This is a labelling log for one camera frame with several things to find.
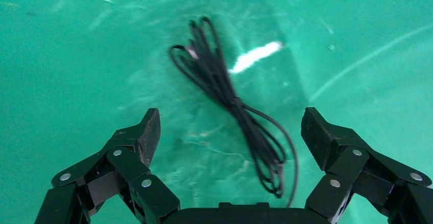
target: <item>black cable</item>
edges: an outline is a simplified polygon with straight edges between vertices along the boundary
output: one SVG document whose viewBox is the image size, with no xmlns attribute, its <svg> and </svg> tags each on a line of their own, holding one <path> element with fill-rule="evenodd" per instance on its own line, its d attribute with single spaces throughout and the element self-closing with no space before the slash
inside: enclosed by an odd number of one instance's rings
<svg viewBox="0 0 433 224">
<path fill-rule="evenodd" d="M 206 27 L 209 28 L 213 40 L 206 37 Z M 187 47 L 171 47 L 169 55 L 172 61 L 190 81 L 236 118 L 247 140 L 260 183 L 266 191 L 277 198 L 281 198 L 284 190 L 283 166 L 287 161 L 287 155 L 277 139 L 249 112 L 270 121 L 283 133 L 295 161 L 292 192 L 287 205 L 289 207 L 295 197 L 299 178 L 298 155 L 294 143 L 285 129 L 273 118 L 251 108 L 237 97 L 227 72 L 217 32 L 210 20 L 203 17 L 200 26 L 191 21 L 190 28 L 194 39 Z M 176 50 L 181 51 L 177 55 L 178 58 L 175 58 Z"/>
</svg>

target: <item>screw head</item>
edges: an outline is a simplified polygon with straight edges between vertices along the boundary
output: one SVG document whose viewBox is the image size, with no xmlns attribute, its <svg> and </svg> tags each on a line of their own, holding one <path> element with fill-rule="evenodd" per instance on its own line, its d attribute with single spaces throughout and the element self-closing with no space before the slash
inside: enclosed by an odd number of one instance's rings
<svg viewBox="0 0 433 224">
<path fill-rule="evenodd" d="M 341 186 L 340 182 L 337 180 L 331 180 L 330 183 L 331 183 L 331 186 L 333 186 L 333 187 L 340 187 Z"/>
<path fill-rule="evenodd" d="M 113 152 L 114 156 L 119 156 L 120 154 L 122 154 L 122 151 L 120 151 L 120 150 L 116 150 Z"/>
<path fill-rule="evenodd" d="M 65 174 L 60 176 L 61 181 L 66 181 L 69 178 L 70 178 L 70 173 L 65 173 Z"/>
<path fill-rule="evenodd" d="M 357 155 L 357 156 L 361 156 L 361 155 L 362 155 L 361 151 L 356 150 L 356 149 L 353 150 L 352 152 L 353 152 L 353 154 L 355 154 L 355 155 Z"/>
<path fill-rule="evenodd" d="M 149 179 L 146 179 L 141 183 L 141 186 L 142 187 L 150 187 L 151 184 L 152 184 L 152 181 Z"/>
<path fill-rule="evenodd" d="M 417 174 L 417 173 L 411 173 L 411 177 L 412 177 L 414 180 L 422 181 L 422 177 L 421 177 L 419 174 Z"/>
</svg>

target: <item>metal screw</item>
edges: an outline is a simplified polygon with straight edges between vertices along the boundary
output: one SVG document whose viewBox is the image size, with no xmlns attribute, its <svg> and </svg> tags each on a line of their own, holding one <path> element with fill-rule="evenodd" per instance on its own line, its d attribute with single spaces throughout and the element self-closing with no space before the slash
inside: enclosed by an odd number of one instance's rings
<svg viewBox="0 0 433 224">
<path fill-rule="evenodd" d="M 356 150 L 356 149 L 353 150 L 352 152 L 353 152 L 353 154 L 355 154 L 355 155 L 357 155 L 357 156 L 361 156 L 361 155 L 362 155 L 361 151 Z"/>
<path fill-rule="evenodd" d="M 417 181 L 422 181 L 422 177 L 417 173 L 411 173 L 411 177 Z"/>
<path fill-rule="evenodd" d="M 337 180 L 331 180 L 331 186 L 333 186 L 333 187 L 340 187 L 341 184 L 340 184 L 340 182 L 337 181 Z"/>
<path fill-rule="evenodd" d="M 60 176 L 60 180 L 61 181 L 66 181 L 69 178 L 70 178 L 70 174 L 69 173 L 65 173 L 62 176 Z"/>
<path fill-rule="evenodd" d="M 119 156 L 120 154 L 122 154 L 122 151 L 120 151 L 120 150 L 116 150 L 113 152 L 114 156 Z"/>
<path fill-rule="evenodd" d="M 152 184 L 152 181 L 149 179 L 146 179 L 141 183 L 141 186 L 142 187 L 149 187 L 151 184 Z"/>
</svg>

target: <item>black cord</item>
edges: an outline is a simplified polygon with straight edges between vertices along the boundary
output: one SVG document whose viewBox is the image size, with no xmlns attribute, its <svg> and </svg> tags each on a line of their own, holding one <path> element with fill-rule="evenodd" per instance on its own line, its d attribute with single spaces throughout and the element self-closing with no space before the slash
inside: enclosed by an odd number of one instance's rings
<svg viewBox="0 0 433 224">
<path fill-rule="evenodd" d="M 213 40 L 206 37 L 206 27 L 209 28 Z M 172 61 L 190 81 L 236 118 L 247 140 L 260 183 L 266 191 L 277 198 L 281 198 L 284 190 L 283 166 L 287 161 L 287 155 L 277 139 L 249 112 L 270 121 L 283 133 L 295 160 L 294 181 L 287 205 L 289 207 L 295 197 L 299 177 L 298 155 L 294 143 L 277 121 L 246 105 L 237 97 L 227 72 L 217 32 L 210 20 L 203 17 L 200 26 L 191 21 L 190 28 L 194 39 L 187 47 L 171 47 L 169 55 Z M 176 50 L 181 51 L 177 55 L 178 58 L 175 58 Z"/>
</svg>

